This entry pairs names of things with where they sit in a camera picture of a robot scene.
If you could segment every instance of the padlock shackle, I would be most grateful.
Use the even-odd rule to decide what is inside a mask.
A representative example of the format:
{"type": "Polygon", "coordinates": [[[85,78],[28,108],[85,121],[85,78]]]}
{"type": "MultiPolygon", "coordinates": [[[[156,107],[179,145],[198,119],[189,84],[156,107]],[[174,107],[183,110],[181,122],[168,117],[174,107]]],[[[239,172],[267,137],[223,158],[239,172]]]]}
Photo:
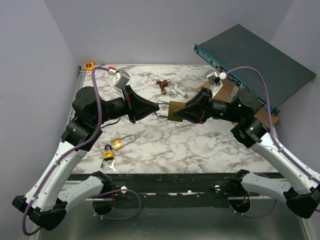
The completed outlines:
{"type": "Polygon", "coordinates": [[[110,150],[112,150],[112,146],[110,144],[105,145],[104,151],[108,152],[110,150]]]}
{"type": "Polygon", "coordinates": [[[128,134],[128,135],[120,138],[121,140],[126,139],[126,138],[130,138],[131,139],[131,136],[133,136],[133,139],[131,141],[129,141],[129,142],[124,143],[123,146],[133,143],[135,140],[137,140],[137,136],[132,133],[132,134],[128,134]]]}
{"type": "MultiPolygon", "coordinates": [[[[162,104],[162,105],[169,105],[170,103],[169,103],[169,102],[167,102],[167,101],[158,101],[158,102],[156,103],[156,105],[157,105],[157,106],[159,106],[159,104],[162,104]]],[[[157,117],[159,117],[159,118],[168,119],[168,116],[161,115],[161,114],[157,113],[156,111],[154,112],[154,114],[155,114],[157,117]]]]}

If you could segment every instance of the padlock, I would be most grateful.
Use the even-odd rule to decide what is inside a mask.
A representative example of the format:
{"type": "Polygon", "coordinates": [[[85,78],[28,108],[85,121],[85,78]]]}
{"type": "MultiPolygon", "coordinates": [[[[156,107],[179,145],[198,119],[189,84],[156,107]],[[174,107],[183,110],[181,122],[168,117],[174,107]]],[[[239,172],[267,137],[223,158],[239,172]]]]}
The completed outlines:
{"type": "Polygon", "coordinates": [[[112,146],[113,146],[114,150],[118,150],[118,149],[122,149],[125,145],[133,143],[135,140],[137,140],[137,136],[134,135],[134,134],[129,134],[129,135],[126,135],[126,136],[124,136],[122,138],[118,137],[118,138],[112,140],[111,143],[112,143],[112,146]],[[131,141],[123,143],[122,140],[126,139],[126,138],[130,138],[131,141]]]}
{"type": "Polygon", "coordinates": [[[159,101],[157,103],[157,105],[162,104],[162,105],[169,105],[169,109],[168,109],[168,116],[164,116],[161,115],[157,112],[154,112],[154,114],[159,117],[159,118],[164,118],[164,119],[168,119],[170,121],[174,121],[174,122],[182,122],[183,119],[177,116],[174,116],[174,113],[183,109],[186,106],[185,102],[178,102],[178,101],[170,101],[170,102],[166,102],[166,101],[159,101]]]}
{"type": "Polygon", "coordinates": [[[101,168],[103,167],[105,161],[110,161],[110,160],[113,160],[114,158],[115,156],[114,156],[114,152],[112,151],[112,146],[109,144],[105,145],[101,168]]]}

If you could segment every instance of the metal hook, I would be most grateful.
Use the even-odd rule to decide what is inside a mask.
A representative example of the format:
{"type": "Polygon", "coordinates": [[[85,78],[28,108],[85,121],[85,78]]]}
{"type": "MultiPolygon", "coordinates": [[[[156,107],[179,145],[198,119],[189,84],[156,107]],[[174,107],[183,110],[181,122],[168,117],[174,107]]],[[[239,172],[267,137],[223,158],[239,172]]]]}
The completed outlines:
{"type": "Polygon", "coordinates": [[[128,134],[127,136],[124,136],[122,138],[120,138],[120,140],[126,139],[126,138],[130,138],[131,136],[133,136],[133,139],[131,141],[126,142],[125,144],[123,144],[123,146],[128,145],[130,143],[133,143],[135,140],[137,140],[137,136],[135,134],[128,134]]]}
{"type": "MultiPolygon", "coordinates": [[[[159,106],[159,104],[169,105],[170,103],[167,102],[167,101],[158,101],[158,102],[156,103],[156,105],[159,106]]],[[[154,114],[155,114],[157,117],[159,117],[159,118],[168,119],[168,116],[161,115],[161,114],[159,114],[159,113],[157,113],[157,112],[154,112],[154,114]]]]}
{"type": "Polygon", "coordinates": [[[104,150],[100,152],[100,154],[104,154],[105,152],[112,151],[112,146],[110,144],[107,144],[104,146],[104,150]]]}

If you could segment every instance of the marble table surface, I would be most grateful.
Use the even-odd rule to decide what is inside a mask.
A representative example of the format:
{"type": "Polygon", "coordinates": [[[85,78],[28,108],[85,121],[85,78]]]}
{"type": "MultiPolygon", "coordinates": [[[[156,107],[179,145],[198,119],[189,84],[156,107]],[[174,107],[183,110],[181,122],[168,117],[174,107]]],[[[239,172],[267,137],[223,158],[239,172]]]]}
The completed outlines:
{"type": "MultiPolygon", "coordinates": [[[[208,65],[117,65],[130,75],[128,84],[141,97],[153,101],[187,102],[193,98],[196,88],[205,83],[208,65]],[[178,95],[171,98],[161,94],[156,80],[171,80],[172,89],[178,84],[188,98],[178,95]]],[[[102,99],[108,101],[120,95],[112,87],[112,76],[96,71],[96,80],[102,99]]],[[[87,72],[83,86],[92,86],[91,72],[87,72]]],[[[166,107],[160,106],[164,115],[166,107]]],[[[261,156],[247,149],[233,138],[234,126],[227,121],[208,119],[205,124],[187,121],[174,122],[154,114],[130,123],[127,116],[115,125],[105,127],[103,134],[91,151],[73,170],[73,173],[90,174],[102,171],[109,174],[164,174],[164,173],[234,173],[240,169],[251,172],[276,172],[261,156]],[[114,162],[104,163],[101,152],[111,140],[128,134],[137,140],[114,151],[114,162]]]]}

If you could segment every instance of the yellow tape measure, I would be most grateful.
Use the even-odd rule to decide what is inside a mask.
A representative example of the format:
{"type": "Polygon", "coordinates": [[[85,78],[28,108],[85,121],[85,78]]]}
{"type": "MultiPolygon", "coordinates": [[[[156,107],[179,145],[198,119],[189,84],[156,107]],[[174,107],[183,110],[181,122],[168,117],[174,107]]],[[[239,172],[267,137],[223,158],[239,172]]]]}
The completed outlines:
{"type": "Polygon", "coordinates": [[[92,69],[94,69],[95,67],[95,63],[94,62],[87,62],[85,65],[84,65],[84,68],[85,70],[87,71],[92,71],[92,69]]]}

